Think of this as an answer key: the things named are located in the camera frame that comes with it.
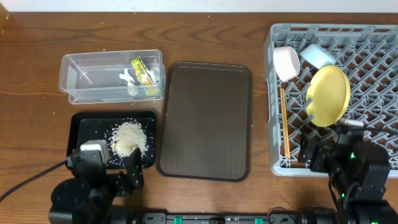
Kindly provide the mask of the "white tissue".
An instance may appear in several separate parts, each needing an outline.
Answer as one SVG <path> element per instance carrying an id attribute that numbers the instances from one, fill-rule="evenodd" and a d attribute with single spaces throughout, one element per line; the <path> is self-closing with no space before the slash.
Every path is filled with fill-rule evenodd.
<path id="1" fill-rule="evenodd" d="M 119 74 L 120 79 L 127 81 L 127 92 L 131 96 L 136 96 L 138 94 L 138 89 L 135 85 L 135 80 L 130 76 L 128 69 L 124 69 L 124 73 Z"/>

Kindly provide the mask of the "green snack wrapper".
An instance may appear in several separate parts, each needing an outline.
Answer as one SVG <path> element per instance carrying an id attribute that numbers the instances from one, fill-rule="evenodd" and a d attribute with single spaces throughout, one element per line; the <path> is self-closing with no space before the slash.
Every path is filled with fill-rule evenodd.
<path id="1" fill-rule="evenodd" d="M 160 89 L 157 87 L 157 81 L 154 73 L 146 68 L 140 58 L 135 58 L 131 61 L 136 77 L 139 83 L 144 86 L 144 90 L 147 96 L 155 96 L 160 93 Z"/>

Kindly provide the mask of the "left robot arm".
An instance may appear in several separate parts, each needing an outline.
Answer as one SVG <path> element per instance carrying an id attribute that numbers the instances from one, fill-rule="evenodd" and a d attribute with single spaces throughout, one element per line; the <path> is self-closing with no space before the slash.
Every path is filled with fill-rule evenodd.
<path id="1" fill-rule="evenodd" d="M 106 173 L 109 161 L 105 140 L 91 140 L 67 156 L 67 167 L 74 178 L 58 184 L 51 195 L 51 223 L 139 224 L 141 215 L 129 208 L 113 205 L 116 197 L 127 197 L 144 185 L 141 151 L 131 146 L 125 158 L 126 172 Z"/>

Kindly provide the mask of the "yellow plate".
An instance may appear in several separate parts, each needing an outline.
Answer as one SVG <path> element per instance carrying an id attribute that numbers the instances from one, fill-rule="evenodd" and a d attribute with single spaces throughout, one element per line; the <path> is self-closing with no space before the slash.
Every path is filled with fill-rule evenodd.
<path id="1" fill-rule="evenodd" d="M 347 75 L 337 66 L 321 68 L 311 79 L 306 100 L 308 116 L 314 115 L 311 122 L 318 127 L 327 127 L 340 120 L 346 112 L 351 96 Z"/>

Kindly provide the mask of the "pink white bowl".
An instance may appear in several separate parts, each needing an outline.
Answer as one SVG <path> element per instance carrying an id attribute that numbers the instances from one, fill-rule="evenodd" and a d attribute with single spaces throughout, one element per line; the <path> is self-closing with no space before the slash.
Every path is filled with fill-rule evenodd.
<path id="1" fill-rule="evenodd" d="M 273 63 L 277 76 L 287 82 L 299 75 L 299 57 L 291 46 L 276 47 L 273 51 Z"/>

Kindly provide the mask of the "blue bowl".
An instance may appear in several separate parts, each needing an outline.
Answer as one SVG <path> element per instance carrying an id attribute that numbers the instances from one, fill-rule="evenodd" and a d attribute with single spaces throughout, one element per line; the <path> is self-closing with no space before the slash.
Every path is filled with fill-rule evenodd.
<path id="1" fill-rule="evenodd" d="M 300 54 L 309 64 L 317 69 L 336 64 L 336 58 L 317 44 L 310 44 Z"/>

